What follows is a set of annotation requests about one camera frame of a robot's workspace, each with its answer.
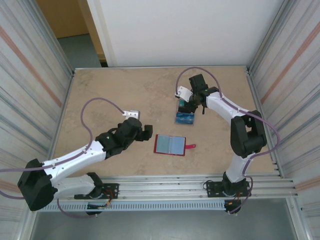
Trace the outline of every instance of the red tab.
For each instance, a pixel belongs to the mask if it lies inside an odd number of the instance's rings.
[[[196,146],[195,144],[185,145],[185,149],[194,149]]]

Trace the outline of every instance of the metal wall panel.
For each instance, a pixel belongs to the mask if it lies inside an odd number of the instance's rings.
[[[281,136],[282,173],[293,178],[320,238],[320,1],[295,1],[285,14],[251,77],[265,118]]]
[[[72,79],[38,6],[0,2],[0,168],[46,159]],[[21,173],[3,173],[0,188],[18,194]],[[16,239],[25,202],[0,196],[0,239]]]

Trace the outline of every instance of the floor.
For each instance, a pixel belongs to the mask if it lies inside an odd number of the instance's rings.
[[[89,34],[58,38],[72,68],[101,68]]]
[[[77,175],[96,172],[103,176],[222,174],[234,155],[230,146],[230,126],[217,113],[202,109],[195,113],[194,125],[175,123],[178,100],[175,83],[185,68],[101,68],[76,70],[55,158],[81,148],[88,142],[88,133],[81,124],[80,112],[86,101],[95,97],[107,98],[125,111],[139,110],[142,125],[153,125],[149,141],[134,142],[121,154],[81,169]],[[206,67],[220,81],[223,93],[234,103],[248,110],[256,109],[243,66]],[[186,72],[181,84],[188,86],[188,78],[202,73]],[[215,86],[204,74],[209,86]],[[84,122],[91,128],[93,138],[117,127],[125,118],[112,105],[101,100],[91,102],[84,111]],[[156,135],[186,137],[185,156],[154,153]],[[274,172],[269,155],[253,161],[250,173]]]
[[[285,199],[249,200],[237,216],[212,211],[38,213],[31,240],[296,240]]]

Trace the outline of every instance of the white wall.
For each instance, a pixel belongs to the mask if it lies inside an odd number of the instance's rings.
[[[110,67],[247,65],[283,0],[87,0]]]

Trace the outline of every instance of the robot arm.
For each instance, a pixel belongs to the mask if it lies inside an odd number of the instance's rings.
[[[25,168],[52,167],[23,172],[18,187],[32,211],[39,210],[53,199],[61,197],[82,194],[96,198],[103,190],[103,183],[96,173],[89,172],[80,177],[66,177],[88,165],[120,154],[134,141],[148,141],[152,134],[152,125],[145,125],[143,130],[138,117],[127,117],[123,123],[118,124],[117,128],[112,128],[97,136],[87,151],[86,145],[64,156],[42,163],[37,159],[30,161]],[[84,153],[79,157],[58,164],[81,152]]]
[[[194,113],[199,105],[202,105],[202,114],[205,108],[217,112],[230,125],[231,135],[230,144],[234,151],[231,165],[224,175],[224,180],[229,186],[235,185],[245,179],[244,172],[251,163],[250,157],[261,151],[267,144],[264,125],[261,121],[239,112],[252,113],[261,117],[261,114],[255,111],[248,111],[241,108],[226,97],[220,95],[216,87],[208,87],[202,74],[193,76],[189,79],[192,91],[180,86],[175,96],[183,99],[186,103],[184,107],[179,108],[179,112]],[[228,195],[233,195],[233,191],[228,191]]]

